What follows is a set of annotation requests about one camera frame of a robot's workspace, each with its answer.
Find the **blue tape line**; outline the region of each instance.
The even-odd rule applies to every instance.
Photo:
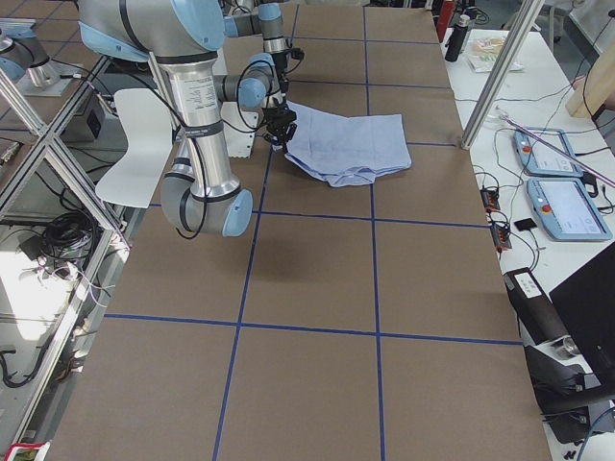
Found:
[[[321,218],[321,219],[343,219],[348,221],[371,221],[372,218],[359,216],[335,216],[328,214],[304,214],[304,213],[290,213],[286,211],[257,211],[260,214],[267,214],[271,216],[292,216],[300,218]]]
[[[320,37],[320,36],[295,36],[302,40],[325,40],[325,41],[353,41],[355,43],[395,43],[395,44],[407,44],[407,45],[438,45],[437,41],[413,41],[413,40],[368,40],[365,38],[334,38],[334,37]]]
[[[423,226],[445,226],[449,228],[489,229],[486,224],[439,223],[437,221],[413,221],[406,219],[376,218],[379,223],[418,224]]]
[[[327,82],[318,80],[301,80],[293,79],[293,84],[322,84],[322,85],[357,85],[365,86],[365,83],[358,82]],[[437,86],[437,85],[402,85],[402,84],[369,84],[370,86],[378,87],[391,87],[391,88],[415,88],[415,89],[451,89],[449,86]]]
[[[407,43],[409,45],[438,45],[437,41],[419,41],[419,40],[367,40],[370,43]]]
[[[26,4],[26,2],[27,2],[27,1],[28,1],[28,0],[23,0],[23,1],[19,4],[19,5],[17,5],[17,6],[16,6],[16,7],[12,10],[12,12],[10,12],[10,13],[8,14],[8,17],[13,16],[17,10],[19,10],[21,7],[23,7],[23,6]]]
[[[319,327],[300,327],[293,325],[275,325],[275,324],[259,324],[259,323],[241,323],[230,322],[224,320],[211,319],[193,319],[189,317],[162,317],[158,315],[140,315],[140,314],[121,314],[108,313],[105,314],[107,319],[118,320],[135,320],[143,322],[164,322],[171,324],[196,324],[196,325],[211,325],[215,327],[237,327],[254,328],[254,329],[274,329],[283,331],[301,331],[306,333],[328,333],[342,334],[349,336],[380,336],[381,338],[394,339],[411,339],[418,341],[436,341],[446,343],[469,343],[469,344],[491,344],[497,346],[523,346],[521,341],[510,341],[505,339],[482,339],[482,338],[464,338],[461,336],[437,336],[429,334],[412,334],[412,333],[391,333],[383,332],[376,333],[375,331],[365,331],[360,329],[340,329],[340,328],[319,328]]]
[[[121,319],[121,320],[146,320],[150,322],[167,322],[173,324],[200,324],[200,325],[215,325],[219,327],[236,327],[235,322],[225,322],[223,320],[208,320],[208,319],[190,319],[186,317],[161,317],[157,315],[135,315],[135,314],[105,314],[106,319]]]
[[[408,146],[432,146],[432,147],[457,147],[456,144],[452,142],[415,142],[415,141],[406,141]]]
[[[384,338],[417,339],[421,341],[440,341],[447,343],[492,344],[497,346],[523,346],[521,341],[504,339],[462,338],[456,336],[433,336],[426,334],[381,333]]]
[[[442,85],[405,85],[405,84],[369,84],[371,86],[385,86],[391,88],[415,88],[415,89],[451,89],[450,86]]]
[[[273,325],[273,324],[255,324],[243,323],[243,328],[257,329],[277,329],[283,331],[302,331],[307,333],[330,333],[330,334],[348,334],[351,336],[376,336],[373,331],[362,331],[360,329],[337,329],[337,328],[318,328],[318,327],[297,327],[292,325]]]
[[[291,213],[286,211],[255,211],[258,214],[267,214],[272,216],[289,216],[296,218],[320,218],[320,219],[341,219],[347,221],[375,221],[377,223],[396,223],[396,224],[416,224],[421,226],[446,226],[451,228],[471,228],[471,229],[489,229],[486,224],[465,224],[465,223],[441,223],[438,221],[419,221],[412,219],[394,219],[394,218],[362,218],[359,216],[336,216],[334,214],[304,214]]]
[[[269,149],[269,158],[267,159],[267,166],[265,168],[265,175],[263,178],[263,186],[260,191],[260,204],[258,205],[258,211],[262,211],[262,205],[265,200],[265,191],[267,189],[267,178],[269,177],[269,170],[271,168],[271,159],[273,157],[273,147]],[[252,275],[252,268],[254,266],[254,256],[257,249],[258,242],[258,230],[260,228],[260,213],[257,215],[257,223],[254,228],[254,235],[252,237],[252,249],[250,250],[250,258],[248,259],[248,268],[246,269],[246,279],[243,285],[243,292],[241,294],[241,305],[239,308],[239,315],[237,316],[237,325],[234,332],[233,349],[231,351],[231,360],[229,362],[229,371],[227,372],[227,381],[224,386],[224,397],[222,398],[222,406],[220,408],[220,418],[218,420],[218,429],[215,435],[215,444],[213,446],[213,454],[211,456],[212,461],[217,461],[218,453],[220,451],[220,442],[222,440],[222,430],[224,428],[224,419],[226,417],[227,404],[229,402],[229,393],[231,391],[231,381],[233,379],[234,362],[237,356],[237,348],[239,345],[239,334],[241,332],[241,322],[243,320],[243,312],[246,306],[246,299],[248,297],[248,287],[250,286],[250,276]]]
[[[370,113],[369,99],[369,65],[367,51],[367,14],[363,13],[363,48],[365,56],[365,98],[367,103],[367,115]],[[378,414],[380,423],[381,461],[386,461],[386,435],[384,432],[384,390],[382,386],[382,344],[381,344],[381,303],[378,286],[378,248],[376,241],[376,198],[374,185],[369,184],[370,214],[372,222],[372,268],[374,271],[374,323],[376,327],[376,365],[378,375]]]

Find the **white table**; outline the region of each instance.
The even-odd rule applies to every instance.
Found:
[[[475,30],[472,32],[470,40],[485,36],[504,36],[505,34],[505,31]],[[467,49],[469,50],[470,48],[471,43],[468,44]],[[538,33],[529,34],[517,61],[525,67],[525,70],[509,73],[498,98],[536,100],[555,93],[568,84],[568,79],[549,51],[547,44]],[[474,72],[470,62],[463,55],[459,57],[457,62],[447,62],[447,71],[451,80],[451,86],[455,92],[455,98],[457,99],[456,105],[459,118],[463,126],[465,126],[476,103],[460,100],[477,100],[488,74]],[[572,94],[572,90],[568,92],[563,90],[555,96],[542,99],[541,101],[498,101],[490,114],[494,115],[494,117],[497,116],[495,107],[499,107],[507,112],[513,120],[526,127],[542,128],[551,119],[548,128],[561,129],[567,133],[583,132],[595,128],[590,120],[572,118],[568,114],[565,105]],[[518,179],[501,168],[497,162],[494,138],[496,131],[501,128],[510,127],[504,121],[491,117],[485,121],[470,154],[473,163],[477,165],[477,171],[484,168],[485,171],[498,178],[500,185],[516,185]],[[513,172],[520,173],[522,165],[513,150],[512,135],[513,131],[502,131],[497,136],[500,164]],[[606,147],[598,131],[568,134],[568,137],[576,152],[588,152]],[[607,150],[589,155],[581,158],[581,160],[604,173],[609,178],[615,178],[615,158],[610,151]],[[482,176],[477,176],[479,185],[482,185]],[[492,179],[485,178],[485,185],[494,184],[495,182]],[[598,181],[598,185],[601,188],[602,183]],[[532,217],[531,203],[527,196],[525,185],[519,187],[516,197],[513,199],[514,193],[515,189],[512,187],[505,187],[500,190],[500,205],[503,213],[509,218],[511,223]],[[607,188],[606,194],[611,200],[615,199],[615,190]],[[602,191],[600,197],[595,199],[595,203],[598,206],[608,205]],[[604,220],[611,230],[615,231],[615,215],[606,216]],[[539,263],[533,273],[547,293],[612,243],[612,240],[599,243],[555,242],[542,230],[540,225],[538,229],[533,230],[533,233],[538,246],[543,248],[540,252]],[[520,236],[524,237],[532,247],[534,246],[533,240],[531,240],[527,232],[521,232]],[[512,250],[502,253],[500,266],[503,273],[531,265],[532,255],[530,249],[515,237],[511,237],[511,243],[513,246]],[[574,361],[580,362],[584,368],[588,369],[587,364],[583,363],[584,360],[575,359]],[[553,460],[561,459],[562,454],[566,453],[569,449],[576,449],[578,451],[578,447],[574,447],[572,444],[568,446],[559,444],[547,426],[546,432]],[[615,434],[595,436],[583,454],[583,461],[611,461],[613,453],[615,453]]]

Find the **black bottle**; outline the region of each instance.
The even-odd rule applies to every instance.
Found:
[[[468,25],[470,24],[470,16],[467,14],[462,14],[459,17],[459,21],[453,27],[453,33],[449,38],[449,43],[447,44],[448,50],[446,52],[446,56],[444,59],[448,62],[455,62],[459,57],[459,53],[461,52],[461,47],[463,46],[463,40],[465,36],[468,34]]]

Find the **folded towel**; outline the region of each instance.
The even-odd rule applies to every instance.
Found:
[[[402,116],[342,117],[294,103],[297,132],[286,158],[333,187],[371,184],[411,164]]]

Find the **white chair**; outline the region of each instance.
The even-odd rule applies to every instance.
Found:
[[[554,44],[557,43],[564,34],[564,19],[575,9],[591,0],[546,0],[540,11],[541,16],[549,18],[549,48],[554,51]],[[504,25],[505,29],[510,29],[517,17],[517,12],[513,14]]]

